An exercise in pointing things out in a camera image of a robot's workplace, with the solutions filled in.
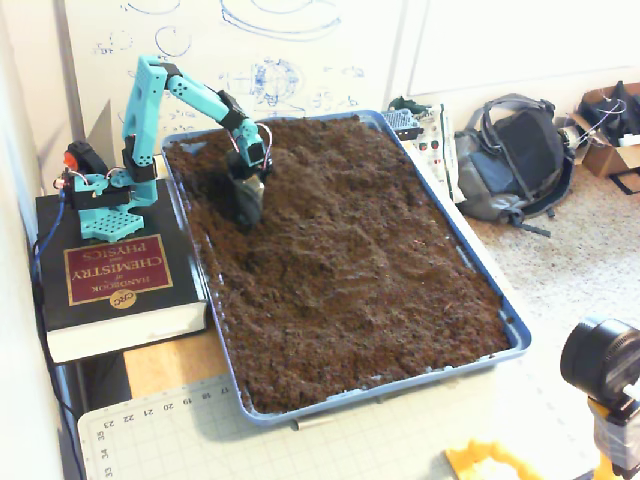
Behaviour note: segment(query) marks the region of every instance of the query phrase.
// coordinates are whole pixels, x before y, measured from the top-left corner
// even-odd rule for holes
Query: cutting mat
[[[527,370],[516,360],[297,431],[245,420],[222,375],[84,415],[87,478],[453,479],[443,448],[473,436],[503,441],[546,478],[574,478],[597,458],[590,425],[567,428]],[[576,411],[589,419],[586,404]]]

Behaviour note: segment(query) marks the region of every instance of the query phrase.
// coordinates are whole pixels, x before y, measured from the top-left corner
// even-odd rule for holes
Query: yellow clamp
[[[499,442],[483,443],[472,439],[467,448],[449,448],[445,450],[445,455],[458,480],[482,480],[474,470],[474,465],[489,458],[513,467],[520,480],[543,480],[532,466],[515,457]]]

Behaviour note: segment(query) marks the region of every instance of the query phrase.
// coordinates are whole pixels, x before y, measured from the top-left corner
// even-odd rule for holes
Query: crc logo
[[[132,290],[116,290],[111,297],[109,297],[109,303],[113,308],[122,310],[136,303],[137,298],[136,292]]]

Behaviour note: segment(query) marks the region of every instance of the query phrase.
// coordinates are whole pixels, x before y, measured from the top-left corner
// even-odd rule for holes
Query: gray backpack
[[[491,109],[512,110],[491,121]],[[553,124],[554,105],[509,94],[478,109],[455,134],[458,185],[467,198],[457,204],[464,215],[550,236],[523,222],[547,212],[569,191],[575,152]],[[476,123],[481,120],[479,130]]]

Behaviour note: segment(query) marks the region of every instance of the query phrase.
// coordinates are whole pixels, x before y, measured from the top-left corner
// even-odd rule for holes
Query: wooden table
[[[124,353],[133,398],[227,373],[218,332],[204,332]]]

